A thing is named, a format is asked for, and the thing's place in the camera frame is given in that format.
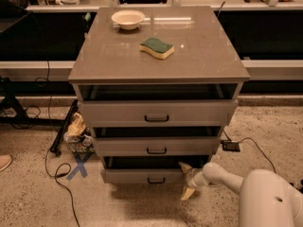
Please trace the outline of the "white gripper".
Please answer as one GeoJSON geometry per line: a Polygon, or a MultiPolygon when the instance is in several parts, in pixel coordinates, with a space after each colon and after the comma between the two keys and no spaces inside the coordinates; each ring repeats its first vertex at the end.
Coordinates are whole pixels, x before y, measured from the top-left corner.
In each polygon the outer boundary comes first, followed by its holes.
{"type": "Polygon", "coordinates": [[[192,168],[189,164],[179,162],[178,165],[181,167],[182,172],[186,173],[186,186],[183,188],[183,193],[181,196],[182,201],[188,200],[192,194],[195,192],[194,189],[202,185],[200,170],[197,168],[192,168]]]}

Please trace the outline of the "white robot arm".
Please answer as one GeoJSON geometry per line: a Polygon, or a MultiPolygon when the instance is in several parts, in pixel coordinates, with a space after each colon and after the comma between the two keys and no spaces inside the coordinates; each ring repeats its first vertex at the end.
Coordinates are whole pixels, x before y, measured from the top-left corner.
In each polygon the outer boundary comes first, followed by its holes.
{"type": "Polygon", "coordinates": [[[303,227],[303,194],[272,171],[255,169],[241,177],[215,163],[179,166],[186,182],[182,201],[202,186],[224,185],[240,197],[239,227],[303,227]]]}

